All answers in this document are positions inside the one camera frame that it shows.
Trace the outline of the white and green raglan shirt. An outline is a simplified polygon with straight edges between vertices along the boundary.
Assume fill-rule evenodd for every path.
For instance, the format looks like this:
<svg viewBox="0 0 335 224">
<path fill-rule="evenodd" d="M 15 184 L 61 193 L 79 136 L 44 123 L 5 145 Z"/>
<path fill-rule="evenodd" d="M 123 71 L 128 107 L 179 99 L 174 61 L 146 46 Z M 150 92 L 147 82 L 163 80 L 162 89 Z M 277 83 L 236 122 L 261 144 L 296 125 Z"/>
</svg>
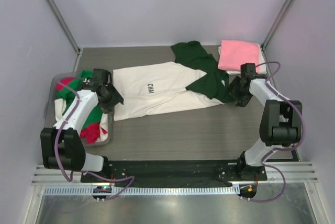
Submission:
<svg viewBox="0 0 335 224">
<path fill-rule="evenodd" d="M 124 98 L 114 121 L 202 109 L 233 102 L 229 75 L 198 41 L 171 46 L 175 60 L 113 71 L 114 86 Z"/>
</svg>

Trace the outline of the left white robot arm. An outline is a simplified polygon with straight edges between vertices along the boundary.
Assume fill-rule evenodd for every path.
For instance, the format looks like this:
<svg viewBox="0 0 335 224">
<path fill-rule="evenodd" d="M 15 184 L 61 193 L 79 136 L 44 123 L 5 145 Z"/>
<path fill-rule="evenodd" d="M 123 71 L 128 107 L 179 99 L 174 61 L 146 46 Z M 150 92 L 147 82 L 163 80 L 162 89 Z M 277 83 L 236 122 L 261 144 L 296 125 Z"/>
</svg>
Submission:
<svg viewBox="0 0 335 224">
<path fill-rule="evenodd" d="M 56 123 L 41 131 L 43 165 L 63 174 L 93 172 L 101 182 L 111 177 L 108 159 L 85 151 L 84 143 L 102 143 L 108 139 L 110 115 L 124 99 L 112 83 L 108 70 L 82 71 L 54 82 L 51 99 Z"/>
</svg>

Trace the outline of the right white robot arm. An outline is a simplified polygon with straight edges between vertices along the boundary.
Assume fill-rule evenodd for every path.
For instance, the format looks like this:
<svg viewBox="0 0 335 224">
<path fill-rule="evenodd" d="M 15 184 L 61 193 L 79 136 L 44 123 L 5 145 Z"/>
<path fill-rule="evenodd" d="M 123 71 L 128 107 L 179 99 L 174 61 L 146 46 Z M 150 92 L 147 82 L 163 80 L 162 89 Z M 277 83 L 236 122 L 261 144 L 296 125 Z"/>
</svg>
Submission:
<svg viewBox="0 0 335 224">
<path fill-rule="evenodd" d="M 227 93 L 238 107 L 245 107 L 255 97 L 263 106 L 259 138 L 237 159 L 233 171 L 242 180 L 252 180 L 264 171 L 264 163 L 278 151 L 291 152 L 303 139 L 302 104 L 276 90 L 254 63 L 240 67 L 240 76 L 229 84 Z"/>
</svg>

